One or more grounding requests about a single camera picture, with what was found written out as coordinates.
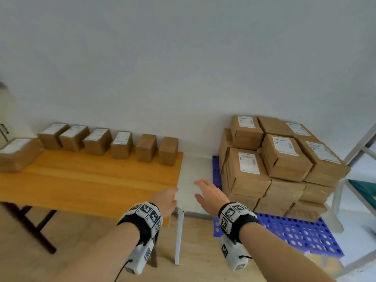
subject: floor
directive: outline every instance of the floor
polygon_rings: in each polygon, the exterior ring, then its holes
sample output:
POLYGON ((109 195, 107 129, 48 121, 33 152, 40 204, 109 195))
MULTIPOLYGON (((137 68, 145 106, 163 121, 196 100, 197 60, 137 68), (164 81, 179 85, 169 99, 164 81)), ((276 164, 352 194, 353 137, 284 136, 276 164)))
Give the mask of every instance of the floor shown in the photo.
MULTIPOLYGON (((47 212, 33 208, 27 216, 37 223, 47 212)), ((5 210, 0 209, 2 281, 49 281, 105 235, 115 223, 105 218, 57 212, 43 229, 45 236, 58 249, 54 255, 49 255, 5 210)), ((147 265, 141 275, 143 281, 265 281, 253 261, 244 271, 230 271, 218 246, 218 238, 212 236, 212 221, 198 218, 185 218, 180 265, 174 265, 176 229, 177 219, 174 217, 169 228, 161 229, 157 246, 158 268, 147 265)), ((311 256, 311 259, 321 263, 318 256, 311 256)), ((338 265, 335 260, 329 260, 326 271, 333 269, 338 269, 338 265)), ((123 271, 118 281, 140 281, 140 277, 123 271)))

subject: cable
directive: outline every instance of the cable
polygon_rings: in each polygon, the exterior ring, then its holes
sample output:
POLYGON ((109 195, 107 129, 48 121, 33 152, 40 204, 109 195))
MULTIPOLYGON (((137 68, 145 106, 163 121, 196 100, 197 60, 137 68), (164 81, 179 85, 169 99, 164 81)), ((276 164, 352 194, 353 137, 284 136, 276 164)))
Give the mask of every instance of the cable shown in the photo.
POLYGON ((239 256, 239 258, 243 258, 243 257, 246 257, 246 258, 249 258, 249 259, 252 259, 252 260, 253 260, 253 258, 250 257, 250 256, 246 256, 246 255, 240 255, 240 256, 239 256))
POLYGON ((120 269, 118 275, 116 276, 114 282, 116 282, 116 280, 119 278, 119 275, 120 275, 120 273, 122 272, 122 270, 123 270, 123 268, 125 267, 125 265, 127 265, 128 262, 132 262, 132 261, 133 261, 133 259, 129 259, 127 262, 125 262, 125 264, 123 265, 123 267, 120 269))

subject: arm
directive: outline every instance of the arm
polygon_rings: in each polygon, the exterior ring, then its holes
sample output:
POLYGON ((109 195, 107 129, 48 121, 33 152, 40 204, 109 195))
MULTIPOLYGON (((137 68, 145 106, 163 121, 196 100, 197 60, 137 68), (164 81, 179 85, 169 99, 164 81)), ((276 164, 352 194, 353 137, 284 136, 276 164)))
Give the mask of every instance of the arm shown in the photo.
MULTIPOLYGON (((208 214, 217 217, 228 198, 207 180, 195 184, 203 194, 195 194, 197 201, 208 214)), ((239 237, 268 282, 334 282, 302 253, 257 223, 245 224, 239 237)))
MULTIPOLYGON (((176 208, 173 197, 176 188, 157 193, 149 202, 155 204, 162 217, 168 218, 176 208)), ((55 282, 114 282, 140 238, 132 223, 122 223, 97 241, 76 263, 72 264, 55 282)))

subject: wristband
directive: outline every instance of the wristband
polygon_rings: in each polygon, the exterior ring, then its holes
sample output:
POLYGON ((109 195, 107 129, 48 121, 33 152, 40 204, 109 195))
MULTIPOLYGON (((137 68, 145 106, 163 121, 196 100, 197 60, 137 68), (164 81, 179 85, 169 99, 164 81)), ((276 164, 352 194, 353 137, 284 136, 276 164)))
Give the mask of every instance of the wristband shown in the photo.
POLYGON ((137 245, 143 244, 145 246, 159 231, 163 224, 163 218, 155 204, 145 202, 134 205, 120 218, 117 226, 122 223, 134 224, 140 232, 137 245))
POLYGON ((239 242, 239 232, 246 223, 260 223, 257 216, 240 203, 227 203, 219 210, 219 222, 223 233, 233 242, 239 242))

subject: blue plastic pallet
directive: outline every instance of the blue plastic pallet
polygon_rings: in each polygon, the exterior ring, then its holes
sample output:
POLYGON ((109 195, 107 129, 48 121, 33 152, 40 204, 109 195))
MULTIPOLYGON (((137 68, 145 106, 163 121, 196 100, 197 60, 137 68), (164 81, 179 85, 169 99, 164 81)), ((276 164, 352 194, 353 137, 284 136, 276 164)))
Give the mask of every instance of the blue plastic pallet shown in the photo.
MULTIPOLYGON (((213 184, 222 187, 220 182, 219 158, 218 156, 213 156, 213 184)), ((344 256, 341 248, 322 218, 312 223, 264 213, 255 214, 261 225, 299 251, 309 251, 319 255, 326 254, 337 258, 344 256)), ((223 232, 219 225, 219 219, 214 217, 213 221, 214 236, 221 237, 223 232)))

